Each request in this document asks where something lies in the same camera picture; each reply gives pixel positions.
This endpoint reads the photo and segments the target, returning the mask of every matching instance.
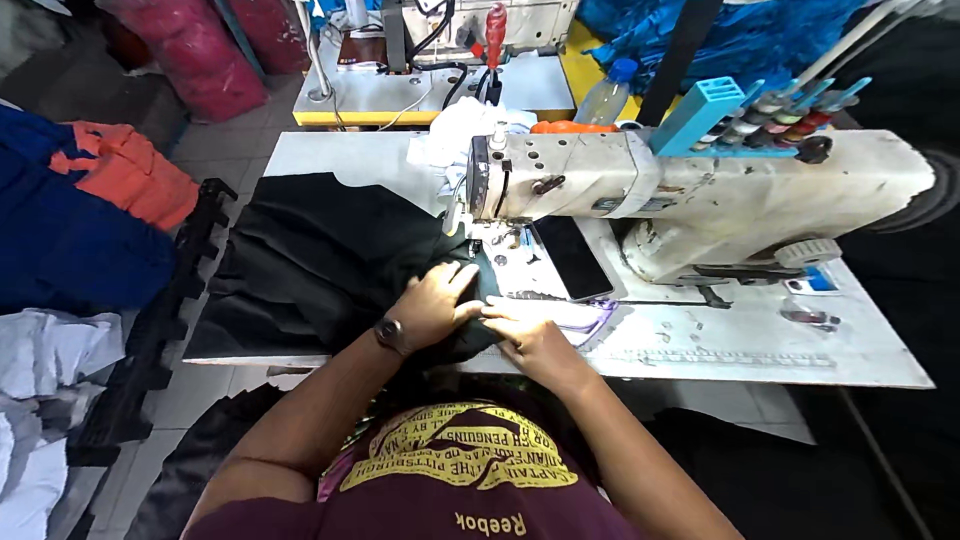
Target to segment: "black strap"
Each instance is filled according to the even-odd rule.
[[[703,44],[722,5],[723,0],[686,0],[670,36],[670,46],[643,94],[640,112],[636,114],[637,122],[657,127],[663,120],[693,62],[693,55]]]

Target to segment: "maroon t-shirt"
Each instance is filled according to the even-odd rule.
[[[255,499],[185,540],[641,538],[540,427],[499,405],[403,412],[344,451],[315,503]]]

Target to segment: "orange fabric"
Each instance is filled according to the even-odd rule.
[[[71,160],[57,152],[50,158],[50,168],[61,174],[89,171],[75,187],[163,231],[170,231],[193,211],[200,187],[132,126],[71,124],[77,148],[98,157]]]
[[[570,120],[556,122],[537,122],[530,129],[532,134],[609,134],[618,131],[616,126],[597,126],[596,124],[578,124]]]

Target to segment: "white crumpled cloth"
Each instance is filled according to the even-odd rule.
[[[66,486],[66,437],[45,430],[37,413],[68,414],[64,427],[75,425],[102,388],[62,387],[123,357],[115,313],[81,318],[29,308],[0,316],[0,537],[46,538]]]
[[[502,103],[481,104],[472,96],[464,96],[434,118],[429,134],[410,139],[407,162],[443,167],[448,194],[467,174],[470,140],[475,135],[493,135],[498,121],[507,122],[507,133],[527,134],[537,123],[537,115],[527,110],[507,109]]]
[[[28,308],[0,316],[0,392],[16,399],[50,396],[124,357],[120,315],[80,318]]]

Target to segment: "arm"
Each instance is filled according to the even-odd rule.
[[[387,312],[403,328],[403,353],[381,345],[373,331],[366,331],[254,424],[206,485],[186,528],[232,501],[312,501],[317,479],[403,359],[479,313],[479,301],[456,306],[477,273],[476,265],[458,273],[459,266],[440,264],[422,281],[413,278]]]
[[[730,521],[640,424],[550,321],[490,297],[482,319],[507,338],[500,349],[564,403],[628,521],[664,540],[741,539]]]

